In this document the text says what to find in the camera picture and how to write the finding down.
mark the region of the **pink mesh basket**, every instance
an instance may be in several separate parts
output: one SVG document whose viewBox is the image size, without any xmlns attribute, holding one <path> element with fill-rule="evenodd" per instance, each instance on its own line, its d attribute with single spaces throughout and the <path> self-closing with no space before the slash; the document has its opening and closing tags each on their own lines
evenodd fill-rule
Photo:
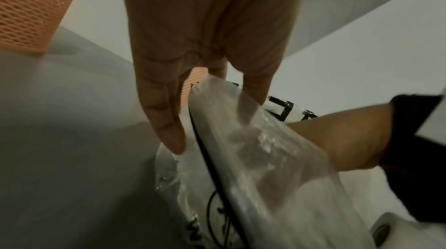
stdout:
<svg viewBox="0 0 446 249">
<path fill-rule="evenodd" d="M 195 68 L 190 72 L 189 77 L 184 82 L 181 91 L 181 110 L 187 106 L 190 89 L 192 85 L 201 82 L 201 80 L 208 74 L 207 68 Z"/>
<path fill-rule="evenodd" d="M 44 54 L 72 0 L 0 0 L 0 48 Z"/>
</svg>

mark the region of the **human hand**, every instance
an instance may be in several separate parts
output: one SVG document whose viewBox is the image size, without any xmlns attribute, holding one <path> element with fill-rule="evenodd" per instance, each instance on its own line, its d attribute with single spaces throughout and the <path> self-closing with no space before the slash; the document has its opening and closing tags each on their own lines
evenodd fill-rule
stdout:
<svg viewBox="0 0 446 249">
<path fill-rule="evenodd" d="M 183 82 L 194 67 L 226 77 L 262 104 L 285 51 L 300 0 L 125 0 L 138 96 L 161 141 L 185 147 Z"/>
<path fill-rule="evenodd" d="M 288 124 L 323 149 L 338 171 L 376 167 L 392 135 L 391 104 L 342 111 Z"/>
</svg>

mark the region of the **gray surface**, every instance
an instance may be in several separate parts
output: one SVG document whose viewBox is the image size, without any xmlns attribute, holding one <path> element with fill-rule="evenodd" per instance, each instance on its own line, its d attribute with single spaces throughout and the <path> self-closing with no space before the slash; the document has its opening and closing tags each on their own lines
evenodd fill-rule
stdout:
<svg viewBox="0 0 446 249">
<path fill-rule="evenodd" d="M 389 1 L 304 0 L 285 55 L 303 49 Z"/>
<path fill-rule="evenodd" d="M 0 248 L 181 248 L 130 62 L 61 29 L 0 52 Z"/>
</svg>

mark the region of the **transparent plastic bag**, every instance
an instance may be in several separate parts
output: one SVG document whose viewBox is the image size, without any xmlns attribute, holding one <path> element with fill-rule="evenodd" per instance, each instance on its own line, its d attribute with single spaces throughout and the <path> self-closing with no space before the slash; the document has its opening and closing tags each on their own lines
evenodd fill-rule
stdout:
<svg viewBox="0 0 446 249">
<path fill-rule="evenodd" d="M 374 248 L 322 150 L 220 79 L 195 85 L 189 109 L 202 149 L 186 116 L 185 154 L 161 146 L 156 172 L 195 248 Z"/>
</svg>

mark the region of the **black sleeve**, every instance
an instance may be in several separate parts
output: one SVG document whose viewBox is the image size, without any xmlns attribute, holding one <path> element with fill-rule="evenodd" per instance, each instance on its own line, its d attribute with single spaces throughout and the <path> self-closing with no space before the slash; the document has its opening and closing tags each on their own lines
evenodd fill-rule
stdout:
<svg viewBox="0 0 446 249">
<path fill-rule="evenodd" d="M 441 99 L 421 95 L 392 99 L 392 138 L 380 162 L 390 188 L 420 222 L 446 223 L 446 147 L 415 136 Z"/>
</svg>

